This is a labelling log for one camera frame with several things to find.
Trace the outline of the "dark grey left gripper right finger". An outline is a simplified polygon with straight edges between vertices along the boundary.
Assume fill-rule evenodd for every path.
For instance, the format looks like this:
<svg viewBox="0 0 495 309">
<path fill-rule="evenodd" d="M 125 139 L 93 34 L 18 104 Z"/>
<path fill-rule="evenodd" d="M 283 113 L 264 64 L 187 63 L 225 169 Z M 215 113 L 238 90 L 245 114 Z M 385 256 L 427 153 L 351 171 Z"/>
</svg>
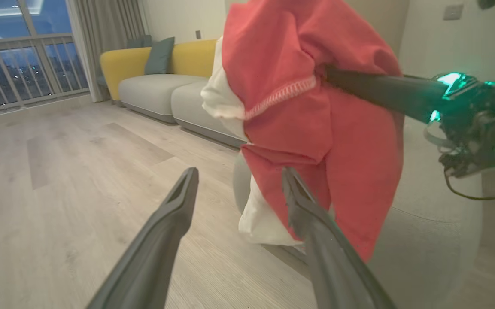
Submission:
<svg viewBox="0 0 495 309">
<path fill-rule="evenodd" d="M 347 237 L 318 205 L 300 174 L 285 167 L 281 177 L 289 225 L 304 243 L 318 308 L 396 308 Z"/>
</svg>

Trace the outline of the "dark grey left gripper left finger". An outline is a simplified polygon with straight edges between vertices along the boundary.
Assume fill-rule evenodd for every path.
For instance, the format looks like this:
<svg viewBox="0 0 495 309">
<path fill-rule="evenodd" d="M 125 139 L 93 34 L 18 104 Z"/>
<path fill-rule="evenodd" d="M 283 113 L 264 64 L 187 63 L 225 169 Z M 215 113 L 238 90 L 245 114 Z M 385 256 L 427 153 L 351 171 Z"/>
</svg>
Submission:
<svg viewBox="0 0 495 309">
<path fill-rule="evenodd" d="M 190 229 L 200 174 L 187 168 L 88 304 L 89 309 L 163 309 L 181 239 Z"/>
</svg>

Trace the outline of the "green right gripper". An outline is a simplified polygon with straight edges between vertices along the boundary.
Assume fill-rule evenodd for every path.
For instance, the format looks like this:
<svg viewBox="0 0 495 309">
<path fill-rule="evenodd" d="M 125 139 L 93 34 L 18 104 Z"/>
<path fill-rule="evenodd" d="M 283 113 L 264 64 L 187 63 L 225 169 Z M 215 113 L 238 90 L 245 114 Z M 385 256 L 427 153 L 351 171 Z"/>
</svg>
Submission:
<svg viewBox="0 0 495 309">
<path fill-rule="evenodd" d="M 427 123 L 423 135 L 440 152 L 447 177 L 495 169 L 495 82 L 463 73 L 425 79 L 326 67 L 329 84 L 367 102 Z"/>
</svg>

